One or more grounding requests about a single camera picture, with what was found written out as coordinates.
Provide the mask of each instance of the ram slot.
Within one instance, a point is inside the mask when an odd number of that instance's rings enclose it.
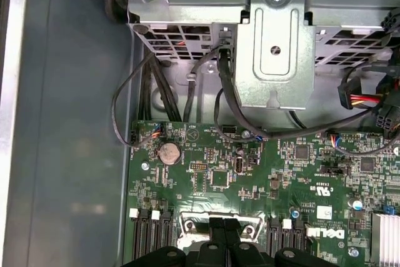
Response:
[[[281,227],[267,226],[267,254],[275,257],[275,254],[281,249]]]
[[[149,253],[159,249],[159,240],[160,240],[161,230],[160,230],[160,221],[152,220],[151,221],[151,239],[149,245]]]
[[[137,219],[137,231],[134,238],[134,257],[140,258],[146,254],[147,238],[149,234],[149,211],[143,209]]]
[[[173,244],[173,219],[171,212],[164,212],[161,215],[161,240],[160,247],[171,246]]]
[[[304,231],[301,229],[295,229],[294,230],[294,248],[300,249],[300,250],[306,250],[306,236],[304,234]]]
[[[136,236],[138,235],[138,230],[139,230],[139,226],[138,226],[138,219],[137,218],[132,218],[132,222],[133,222],[133,247],[132,247],[132,260],[137,259],[136,258]]]
[[[282,230],[282,247],[293,247],[293,230],[283,229]]]

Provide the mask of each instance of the green circuit board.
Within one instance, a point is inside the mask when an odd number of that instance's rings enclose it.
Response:
[[[204,239],[203,221],[225,216],[238,218],[244,226],[241,237],[262,244],[271,256],[294,246],[343,267],[373,265],[371,214],[384,206],[399,208],[397,148],[349,158],[335,151],[323,133],[231,143],[212,125],[151,121],[134,123],[134,138],[147,137],[160,125],[161,135],[131,150],[125,263],[165,244],[184,249]],[[242,130],[224,127],[237,138]],[[383,142],[371,133],[339,136],[340,147],[351,151]],[[160,160],[166,143],[180,151],[175,164]],[[362,208],[354,209],[355,201]],[[357,256],[350,255],[351,249]]]

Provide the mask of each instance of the red wire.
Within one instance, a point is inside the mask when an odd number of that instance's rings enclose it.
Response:
[[[351,96],[351,100],[363,100],[363,101],[372,101],[373,103],[380,102],[379,98],[368,97],[368,96]]]

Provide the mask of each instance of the heatsink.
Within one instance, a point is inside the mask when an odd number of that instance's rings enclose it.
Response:
[[[372,216],[371,261],[376,266],[400,266],[400,216]]]

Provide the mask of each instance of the yellow wire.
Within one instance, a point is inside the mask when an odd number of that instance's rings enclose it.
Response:
[[[352,106],[356,106],[357,104],[363,103],[365,102],[365,100],[359,100],[359,101],[355,101],[353,103],[351,103]]]

